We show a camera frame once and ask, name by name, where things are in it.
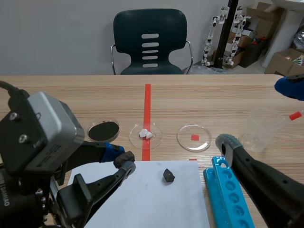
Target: black pole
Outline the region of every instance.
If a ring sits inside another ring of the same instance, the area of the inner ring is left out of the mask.
[[[215,55],[214,67],[222,68],[223,67],[223,58],[225,53],[226,44],[228,42],[229,33],[231,30],[231,26],[233,24],[234,15],[236,13],[238,7],[238,0],[229,0],[228,3],[229,13],[227,19],[223,25],[222,32],[220,34],[219,42],[218,42],[218,50]]]

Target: gray wall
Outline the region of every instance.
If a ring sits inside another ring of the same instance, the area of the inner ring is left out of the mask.
[[[0,1],[0,75],[112,74],[113,19],[123,10],[173,8],[187,18],[194,61],[201,59],[210,20],[228,0],[2,0]],[[240,0],[243,7],[255,0]],[[215,32],[217,46],[221,25]],[[189,50],[171,53],[180,68]],[[130,57],[115,53],[117,73]]]

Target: glass petri dish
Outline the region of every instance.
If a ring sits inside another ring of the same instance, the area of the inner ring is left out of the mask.
[[[143,129],[143,124],[135,124],[135,126],[132,127],[129,137],[130,141],[136,148],[142,149],[143,148],[143,140],[139,136],[139,132]],[[150,132],[153,134],[153,137],[150,138],[150,149],[154,149],[157,146],[159,146],[162,142],[162,131],[161,129],[156,126],[155,123],[151,123],[150,125]]]
[[[197,124],[188,124],[180,128],[177,132],[179,144],[188,151],[201,152],[210,147],[210,132]]]
[[[93,142],[112,142],[119,135],[119,123],[114,118],[95,119],[87,129],[87,135]]]

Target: plastic cup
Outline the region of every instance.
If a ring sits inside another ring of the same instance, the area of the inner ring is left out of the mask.
[[[287,123],[288,121],[275,110],[267,108],[251,110],[239,141],[247,150],[262,152]]]

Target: metal chair leg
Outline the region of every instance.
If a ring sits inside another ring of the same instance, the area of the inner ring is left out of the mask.
[[[112,45],[112,46],[111,46],[111,61],[112,61],[112,70],[113,70],[114,75],[116,75],[115,67],[114,67],[114,57],[113,57],[113,48],[114,48],[115,46],[116,46],[116,45]]]
[[[189,71],[190,71],[190,68],[192,67],[192,64],[193,64],[193,53],[192,53],[192,47],[191,47],[191,43],[190,43],[190,41],[186,41],[186,43],[188,43],[188,44],[189,44],[190,55],[191,55],[191,63],[190,63],[190,67],[189,67],[189,69],[187,70],[187,73],[186,73],[186,74],[188,74],[188,73],[189,73]]]

